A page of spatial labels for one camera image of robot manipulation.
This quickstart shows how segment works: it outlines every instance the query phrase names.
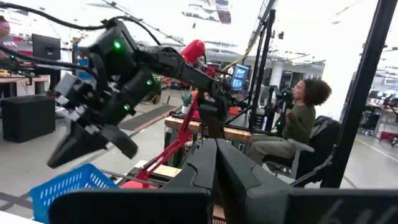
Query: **floor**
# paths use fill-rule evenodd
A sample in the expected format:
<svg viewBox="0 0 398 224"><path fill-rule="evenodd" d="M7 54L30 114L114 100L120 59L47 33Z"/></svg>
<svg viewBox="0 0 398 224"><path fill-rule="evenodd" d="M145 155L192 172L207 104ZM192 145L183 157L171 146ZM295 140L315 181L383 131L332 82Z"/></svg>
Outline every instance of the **floor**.
<svg viewBox="0 0 398 224"><path fill-rule="evenodd" d="M165 104L169 95L170 105L180 106L182 104L180 92L166 90L158 105L139 105L136 108L138 114ZM52 134L20 144L0 139L0 164L2 166L0 170L0 194L3 193L10 197L20 197L29 200L27 192L32 187L40 185L55 175L67 172L87 161L100 169L123 174L139 160L152 159L163 150L164 130L164 120L160 120L134 135L132 139L139 146L139 153L133 160L129 160L119 150L114 148L107 152L101 151L79 158L58 169L48 168L46 162L57 142L65 133L64 126L60 125L57 127L57 130ZM127 134L132 134L130 131L124 131ZM397 170L398 147L391 147L386 142L380 143L379 140L373 137L358 135L341 188L396 189L398 188ZM6 204L7 202L0 200L0 208L4 208ZM23 217L32 216L32 210L20 205L11 206L6 211Z"/></svg>

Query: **olive green sweater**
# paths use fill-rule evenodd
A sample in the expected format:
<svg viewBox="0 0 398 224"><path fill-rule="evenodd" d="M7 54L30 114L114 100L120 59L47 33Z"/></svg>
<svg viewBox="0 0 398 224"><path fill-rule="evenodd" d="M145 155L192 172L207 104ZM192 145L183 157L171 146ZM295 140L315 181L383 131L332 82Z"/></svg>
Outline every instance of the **olive green sweater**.
<svg viewBox="0 0 398 224"><path fill-rule="evenodd" d="M315 116L314 106L295 105L286 116L286 126L282 132L284 139L293 139L305 144L309 143Z"/></svg>

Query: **office chair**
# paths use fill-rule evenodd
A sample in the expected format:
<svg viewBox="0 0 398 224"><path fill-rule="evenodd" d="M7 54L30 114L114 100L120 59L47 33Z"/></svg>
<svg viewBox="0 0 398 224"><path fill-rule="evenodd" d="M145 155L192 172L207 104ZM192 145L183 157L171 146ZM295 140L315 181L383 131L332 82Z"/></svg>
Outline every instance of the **office chair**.
<svg viewBox="0 0 398 224"><path fill-rule="evenodd" d="M328 158L337 140L340 128L339 122L326 116L319 116L312 128L309 145L288 139L296 146L294 159L268 155L262 161L275 176L281 174L292 179L298 179L314 170ZM313 182L321 180L322 178L319 177L314 179Z"/></svg>

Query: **monitor screen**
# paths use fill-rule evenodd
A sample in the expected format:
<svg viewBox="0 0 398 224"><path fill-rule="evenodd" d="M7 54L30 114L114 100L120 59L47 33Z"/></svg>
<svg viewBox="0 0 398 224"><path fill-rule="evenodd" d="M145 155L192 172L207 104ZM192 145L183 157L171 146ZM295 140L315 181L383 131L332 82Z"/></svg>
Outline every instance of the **monitor screen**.
<svg viewBox="0 0 398 224"><path fill-rule="evenodd" d="M248 76L250 71L249 67L236 64L234 71L233 71L233 77L231 79L231 87L234 91L239 91L243 89L244 86L244 81L246 80L246 77Z"/></svg>

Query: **black speaker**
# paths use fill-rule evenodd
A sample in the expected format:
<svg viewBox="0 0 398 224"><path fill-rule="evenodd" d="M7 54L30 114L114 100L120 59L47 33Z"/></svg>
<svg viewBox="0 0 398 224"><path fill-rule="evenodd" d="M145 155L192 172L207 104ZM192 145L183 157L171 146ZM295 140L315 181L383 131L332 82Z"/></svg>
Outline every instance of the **black speaker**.
<svg viewBox="0 0 398 224"><path fill-rule="evenodd" d="M26 142L55 131L55 101L45 96L15 97L1 102L3 138Z"/></svg>

